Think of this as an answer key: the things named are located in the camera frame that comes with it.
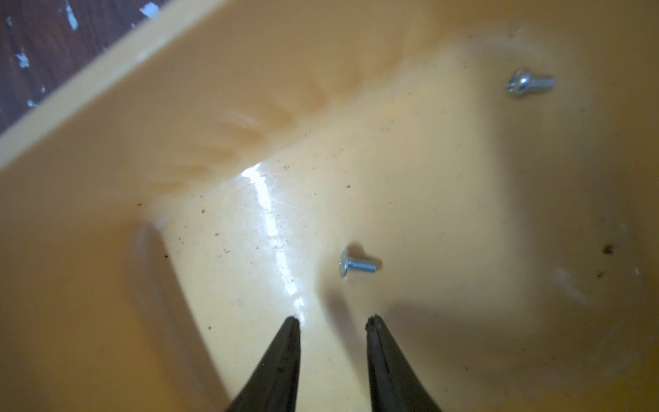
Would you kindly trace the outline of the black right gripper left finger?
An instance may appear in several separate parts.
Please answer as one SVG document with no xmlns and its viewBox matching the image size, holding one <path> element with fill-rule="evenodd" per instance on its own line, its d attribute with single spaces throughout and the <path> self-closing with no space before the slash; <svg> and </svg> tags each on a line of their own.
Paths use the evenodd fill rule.
<svg viewBox="0 0 659 412">
<path fill-rule="evenodd" d="M 295 411 L 300 362 L 300 321 L 290 316 L 227 411 Z"/>
</svg>

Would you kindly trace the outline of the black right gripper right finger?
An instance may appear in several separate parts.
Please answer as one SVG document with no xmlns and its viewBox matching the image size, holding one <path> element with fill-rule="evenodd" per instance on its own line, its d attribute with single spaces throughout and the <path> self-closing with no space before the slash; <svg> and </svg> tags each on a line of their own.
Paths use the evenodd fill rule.
<svg viewBox="0 0 659 412">
<path fill-rule="evenodd" d="M 368 319 L 367 365 L 372 411 L 434 411 L 441 408 L 427 393 L 384 319 Z"/>
</svg>

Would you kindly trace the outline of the silver screw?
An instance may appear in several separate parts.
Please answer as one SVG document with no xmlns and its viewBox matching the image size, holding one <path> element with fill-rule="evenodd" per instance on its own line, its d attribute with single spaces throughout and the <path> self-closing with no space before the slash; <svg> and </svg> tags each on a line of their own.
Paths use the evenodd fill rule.
<svg viewBox="0 0 659 412">
<path fill-rule="evenodd" d="M 378 269 L 378 264 L 372 260 L 352 257 L 349 249 L 345 248 L 339 257 L 338 269 L 340 276 L 346 277 L 350 271 L 374 273 Z"/>
</svg>

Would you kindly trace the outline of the yellow plastic storage box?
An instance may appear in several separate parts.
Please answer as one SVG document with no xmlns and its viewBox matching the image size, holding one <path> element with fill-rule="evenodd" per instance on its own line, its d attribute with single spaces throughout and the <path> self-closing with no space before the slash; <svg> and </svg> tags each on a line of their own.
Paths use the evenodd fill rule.
<svg viewBox="0 0 659 412">
<path fill-rule="evenodd" d="M 290 316 L 367 411 L 374 314 L 442 410 L 657 410 L 657 2 L 175 1 L 1 137 L 4 411 L 223 411 Z"/>
</svg>

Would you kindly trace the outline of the silver screw far corner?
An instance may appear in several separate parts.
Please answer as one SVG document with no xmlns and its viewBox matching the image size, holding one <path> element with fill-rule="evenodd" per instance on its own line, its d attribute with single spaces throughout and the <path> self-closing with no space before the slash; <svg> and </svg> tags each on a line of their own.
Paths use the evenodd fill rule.
<svg viewBox="0 0 659 412">
<path fill-rule="evenodd" d="M 533 73 L 527 67 L 517 69 L 506 84 L 508 94 L 514 97 L 540 94 L 549 91 L 555 85 L 555 79 L 548 75 Z"/>
</svg>

